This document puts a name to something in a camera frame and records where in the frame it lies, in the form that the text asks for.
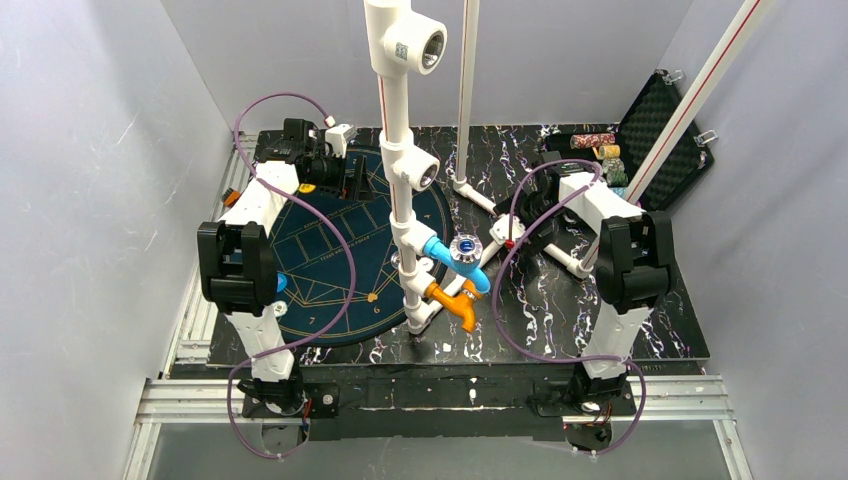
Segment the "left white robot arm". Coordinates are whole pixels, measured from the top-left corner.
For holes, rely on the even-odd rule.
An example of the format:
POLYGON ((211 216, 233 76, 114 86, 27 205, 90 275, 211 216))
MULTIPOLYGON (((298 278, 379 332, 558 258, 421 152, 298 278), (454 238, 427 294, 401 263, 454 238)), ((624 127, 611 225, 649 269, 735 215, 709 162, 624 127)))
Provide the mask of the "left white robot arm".
POLYGON ((236 328, 251 359, 255 380, 290 379, 295 358, 284 346, 273 304, 280 289, 270 231, 298 189, 347 201, 371 201, 366 160, 350 157, 352 124, 321 130, 303 119, 287 119, 280 139, 248 161, 254 177, 228 210, 197 231, 201 289, 236 328))

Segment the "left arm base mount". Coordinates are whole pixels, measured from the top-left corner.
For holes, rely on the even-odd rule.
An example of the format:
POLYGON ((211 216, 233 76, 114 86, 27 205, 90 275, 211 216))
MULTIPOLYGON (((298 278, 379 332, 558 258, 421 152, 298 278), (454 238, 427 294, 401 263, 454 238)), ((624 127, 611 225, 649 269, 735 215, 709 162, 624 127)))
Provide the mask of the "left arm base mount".
POLYGON ((325 419, 336 417, 339 411, 340 389, 333 384, 245 379, 236 388, 244 395, 244 418, 325 419))

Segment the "grey white poker chip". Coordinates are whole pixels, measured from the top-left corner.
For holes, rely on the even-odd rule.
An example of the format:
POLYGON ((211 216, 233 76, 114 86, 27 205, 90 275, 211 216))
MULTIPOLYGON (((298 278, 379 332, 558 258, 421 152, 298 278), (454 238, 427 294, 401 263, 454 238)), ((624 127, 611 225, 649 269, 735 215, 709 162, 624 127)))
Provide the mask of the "grey white poker chip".
POLYGON ((285 301, 277 301, 272 304, 273 313, 276 317, 284 316, 288 311, 288 305, 285 301))

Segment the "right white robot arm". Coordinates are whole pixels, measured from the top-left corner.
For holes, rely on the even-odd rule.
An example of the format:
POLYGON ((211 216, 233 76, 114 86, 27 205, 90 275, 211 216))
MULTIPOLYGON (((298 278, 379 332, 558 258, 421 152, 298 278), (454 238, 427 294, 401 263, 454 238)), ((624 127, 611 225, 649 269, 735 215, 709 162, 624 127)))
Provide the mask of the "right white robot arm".
POLYGON ((642 323, 675 288, 671 221, 646 212, 614 193, 599 164, 580 160, 583 171, 559 179, 556 201, 534 217, 520 236, 511 235, 507 256, 516 256, 542 223, 563 209, 575 213, 596 234, 597 258, 576 265, 590 273, 601 298, 589 343, 572 364, 589 381, 612 381, 636 367, 630 352, 642 323))

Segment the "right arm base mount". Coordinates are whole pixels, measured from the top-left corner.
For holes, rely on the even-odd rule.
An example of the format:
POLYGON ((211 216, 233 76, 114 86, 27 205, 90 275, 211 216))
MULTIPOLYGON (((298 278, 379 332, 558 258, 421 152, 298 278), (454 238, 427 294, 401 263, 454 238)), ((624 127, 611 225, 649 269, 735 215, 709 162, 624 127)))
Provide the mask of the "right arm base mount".
POLYGON ((578 365, 567 381, 533 384, 527 400, 539 417, 581 417, 566 423, 566 440, 578 451, 600 453, 613 444, 612 419, 632 416, 638 402, 625 374, 608 379, 590 378, 578 365))

